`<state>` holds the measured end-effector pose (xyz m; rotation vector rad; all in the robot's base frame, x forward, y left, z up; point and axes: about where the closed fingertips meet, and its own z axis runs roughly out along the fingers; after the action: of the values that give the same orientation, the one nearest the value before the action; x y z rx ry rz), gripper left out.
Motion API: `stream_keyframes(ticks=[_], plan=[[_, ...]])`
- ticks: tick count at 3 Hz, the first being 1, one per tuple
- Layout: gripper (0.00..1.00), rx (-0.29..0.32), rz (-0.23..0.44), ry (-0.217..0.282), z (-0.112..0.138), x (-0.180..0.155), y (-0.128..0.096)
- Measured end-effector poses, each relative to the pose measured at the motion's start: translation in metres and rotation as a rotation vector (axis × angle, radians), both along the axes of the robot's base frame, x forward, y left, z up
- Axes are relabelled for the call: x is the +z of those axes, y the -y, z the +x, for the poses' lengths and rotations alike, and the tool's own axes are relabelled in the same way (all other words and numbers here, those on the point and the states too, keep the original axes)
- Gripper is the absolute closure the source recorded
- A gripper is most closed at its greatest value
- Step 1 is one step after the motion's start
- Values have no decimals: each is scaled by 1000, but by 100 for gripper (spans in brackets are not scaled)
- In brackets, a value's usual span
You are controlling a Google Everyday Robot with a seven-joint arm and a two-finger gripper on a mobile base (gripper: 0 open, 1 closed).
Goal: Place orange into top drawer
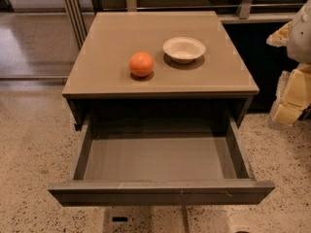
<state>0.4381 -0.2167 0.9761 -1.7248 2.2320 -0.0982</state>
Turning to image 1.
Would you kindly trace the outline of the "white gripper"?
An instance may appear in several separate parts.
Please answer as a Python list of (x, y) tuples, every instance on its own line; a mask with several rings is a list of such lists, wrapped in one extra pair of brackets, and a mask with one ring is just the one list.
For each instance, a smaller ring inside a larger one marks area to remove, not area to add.
[(300, 64), (291, 72), (283, 71), (271, 108), (271, 120), (292, 126), (311, 105), (311, 0), (267, 39), (272, 47), (287, 46), (288, 57)]

